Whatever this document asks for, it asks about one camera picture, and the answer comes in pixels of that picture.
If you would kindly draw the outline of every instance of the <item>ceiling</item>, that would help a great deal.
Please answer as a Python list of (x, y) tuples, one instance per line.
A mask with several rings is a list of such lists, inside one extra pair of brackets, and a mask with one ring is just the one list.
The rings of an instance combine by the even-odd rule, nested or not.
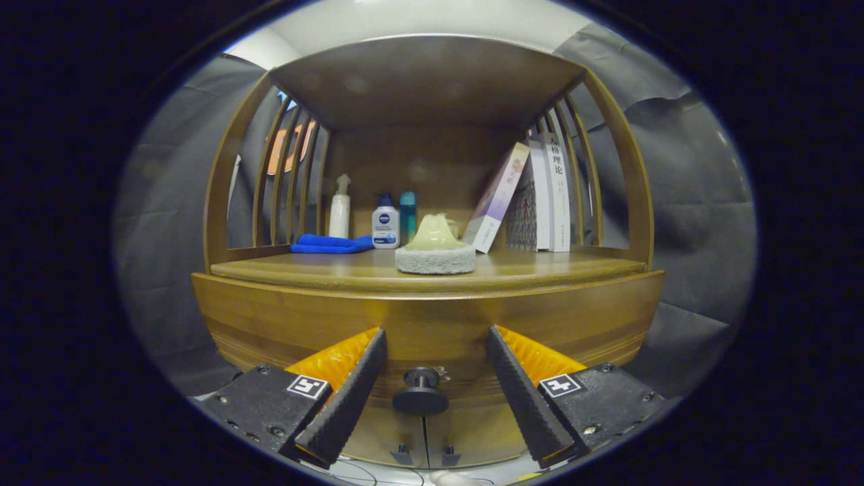
[(549, 0), (321, 0), (226, 52), (270, 69), (324, 49), (405, 34), (477, 35), (552, 52), (589, 23)]

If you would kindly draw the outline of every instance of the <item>shelf surface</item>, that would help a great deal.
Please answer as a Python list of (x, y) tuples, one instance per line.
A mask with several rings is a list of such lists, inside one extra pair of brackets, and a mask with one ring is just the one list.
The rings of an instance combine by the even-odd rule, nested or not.
[(524, 130), (585, 68), (506, 42), (407, 35), (332, 48), (270, 71), (328, 129)]
[(347, 255), (286, 253), (211, 265), (221, 277), (326, 291), (485, 292), (524, 291), (623, 277), (645, 271), (642, 262), (581, 253), (511, 249), (477, 254), (474, 272), (412, 275), (396, 269), (395, 250)]

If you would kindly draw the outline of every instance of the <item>gray curtain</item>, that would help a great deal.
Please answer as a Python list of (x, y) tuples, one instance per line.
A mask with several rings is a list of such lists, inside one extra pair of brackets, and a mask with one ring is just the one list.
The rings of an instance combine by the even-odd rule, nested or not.
[[(186, 394), (212, 391), (237, 373), (216, 351), (189, 276), (205, 270), (202, 224), (213, 157), (263, 73), (231, 57), (206, 64), (150, 121), (119, 185), (113, 258), (130, 324), (157, 366)], [(278, 107), (274, 90), (240, 151), (229, 209), (232, 246), (251, 245), (251, 195)]]
[[(752, 288), (756, 219), (742, 161), (699, 95), (614, 32), (590, 24), (555, 54), (600, 77), (642, 150), (654, 204), (654, 268), (666, 278), (651, 330), (626, 368), (666, 396), (686, 394), (731, 342)], [(604, 246), (626, 247), (626, 198), (612, 137), (588, 90), (571, 94), (594, 147)]]

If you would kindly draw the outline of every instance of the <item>book cover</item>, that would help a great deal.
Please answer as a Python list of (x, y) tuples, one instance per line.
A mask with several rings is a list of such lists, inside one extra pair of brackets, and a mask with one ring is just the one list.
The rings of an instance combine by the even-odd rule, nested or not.
[(549, 171), (550, 193), (552, 199), (552, 241), (553, 252), (570, 251), (570, 196), (567, 187), (567, 170), (564, 168), (564, 153), (554, 133), (540, 136), (543, 154), (546, 156)]
[(510, 199), (516, 191), (519, 177), (528, 160), (528, 153), (527, 145), (516, 142), (504, 156), (498, 173), (480, 198), (463, 239), (478, 252), (489, 253), (489, 247), (492, 246), (495, 234), (498, 233), (501, 221), (510, 205)]
[(529, 140), (528, 162), (505, 218), (508, 248), (531, 252), (550, 249), (551, 199), (543, 146)]

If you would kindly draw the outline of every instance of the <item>blue towel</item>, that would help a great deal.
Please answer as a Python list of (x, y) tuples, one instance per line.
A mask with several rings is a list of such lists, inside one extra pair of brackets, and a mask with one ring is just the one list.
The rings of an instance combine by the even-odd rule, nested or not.
[(292, 253), (359, 253), (372, 249), (372, 236), (361, 236), (356, 240), (334, 238), (333, 236), (315, 236), (304, 234), (295, 245), (291, 245)]

